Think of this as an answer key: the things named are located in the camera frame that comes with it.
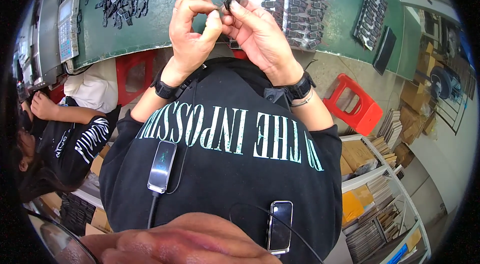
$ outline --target ear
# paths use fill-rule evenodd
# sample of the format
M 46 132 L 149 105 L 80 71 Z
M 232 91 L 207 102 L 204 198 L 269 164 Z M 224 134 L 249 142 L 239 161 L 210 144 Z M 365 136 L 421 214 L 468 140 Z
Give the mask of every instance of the ear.
M 27 157 L 23 157 L 21 159 L 20 163 L 18 164 L 18 168 L 20 169 L 20 171 L 27 171 L 28 169 Z

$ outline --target black t-shirt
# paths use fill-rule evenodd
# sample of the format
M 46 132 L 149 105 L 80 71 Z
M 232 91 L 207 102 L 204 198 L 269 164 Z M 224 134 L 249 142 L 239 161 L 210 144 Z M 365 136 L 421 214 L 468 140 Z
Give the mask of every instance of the black t-shirt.
M 82 183 L 109 133 L 109 122 L 103 116 L 93 117 L 88 124 L 49 121 L 37 138 L 36 150 L 63 185 L 75 187 Z
M 100 172 L 100 194 L 114 231 L 145 229 L 152 203 L 147 181 L 162 139 L 177 143 L 167 192 L 155 225 L 189 212 L 229 219 L 235 203 L 265 209 L 293 202 L 295 229 L 325 259 L 339 237 L 342 215 L 337 126 L 309 132 L 290 111 L 259 96 L 238 74 L 220 68 L 155 111 L 145 124 L 128 112 Z M 266 247 L 268 215 L 237 206 L 232 222 Z M 294 234 L 283 263 L 314 263 Z

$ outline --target black fisheye border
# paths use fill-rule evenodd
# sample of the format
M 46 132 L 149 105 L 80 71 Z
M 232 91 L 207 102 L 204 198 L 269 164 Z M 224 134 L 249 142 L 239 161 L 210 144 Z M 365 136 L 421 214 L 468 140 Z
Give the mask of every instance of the black fisheye border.
M 480 0 L 453 0 L 465 26 L 474 53 L 477 86 L 480 55 Z M 8 154 L 14 143 L 17 113 L 16 89 L 10 73 L 13 42 L 24 9 L 31 0 L 0 0 L 0 258 L 3 263 L 48 263 L 51 257 L 41 245 L 27 215 L 22 211 Z M 446 240 L 433 254 L 430 263 L 480 263 L 480 178 L 479 155 L 464 200 Z

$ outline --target white cloth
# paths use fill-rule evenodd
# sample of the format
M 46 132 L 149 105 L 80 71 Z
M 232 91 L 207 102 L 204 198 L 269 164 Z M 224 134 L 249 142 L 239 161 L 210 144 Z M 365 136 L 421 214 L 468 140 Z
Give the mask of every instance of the white cloth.
M 80 75 L 69 75 L 63 92 L 80 107 L 103 113 L 113 111 L 119 99 L 115 58 L 95 63 Z

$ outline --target metal shelf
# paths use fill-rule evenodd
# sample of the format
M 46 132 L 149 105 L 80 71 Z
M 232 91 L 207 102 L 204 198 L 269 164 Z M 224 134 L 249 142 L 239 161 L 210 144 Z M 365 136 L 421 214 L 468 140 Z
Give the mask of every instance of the metal shelf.
M 342 193 L 347 192 L 351 189 L 358 188 L 362 186 L 363 184 L 366 184 L 367 182 L 371 181 L 375 177 L 378 177 L 380 175 L 384 175 L 386 172 L 389 174 L 388 179 L 393 182 L 399 189 L 400 195 L 403 195 L 405 197 L 405 205 L 408 205 L 410 207 L 411 211 L 413 212 L 415 216 L 416 223 L 413 225 L 411 230 L 408 232 L 407 236 L 404 238 L 404 240 L 383 260 L 380 264 L 386 264 L 388 263 L 393 256 L 396 255 L 396 253 L 399 252 L 399 250 L 402 248 L 402 246 L 407 242 L 407 239 L 411 237 L 414 231 L 417 229 L 420 229 L 420 233 L 423 239 L 423 242 L 425 244 L 425 255 L 419 262 L 421 264 L 425 259 L 430 259 L 432 256 L 432 250 L 430 248 L 430 242 L 428 240 L 427 236 L 427 231 L 425 230 L 425 226 L 423 225 L 423 222 L 420 218 L 420 215 L 417 211 L 417 208 L 413 204 L 412 199 L 410 198 L 409 194 L 407 193 L 405 187 L 403 187 L 403 184 L 400 182 L 399 178 L 396 175 L 396 172 L 398 169 L 395 169 L 395 172 L 392 170 L 392 168 L 387 164 L 383 156 L 379 153 L 379 151 L 374 147 L 374 145 L 364 136 L 361 134 L 355 134 L 355 135 L 348 135 L 348 136 L 341 136 L 340 139 L 342 141 L 352 141 L 352 140 L 361 140 L 363 143 L 369 147 L 369 149 L 372 151 L 372 153 L 377 157 L 377 159 L 380 161 L 381 166 L 376 168 L 373 171 L 370 171 L 362 176 L 356 177 L 354 179 L 345 181 L 342 183 Z

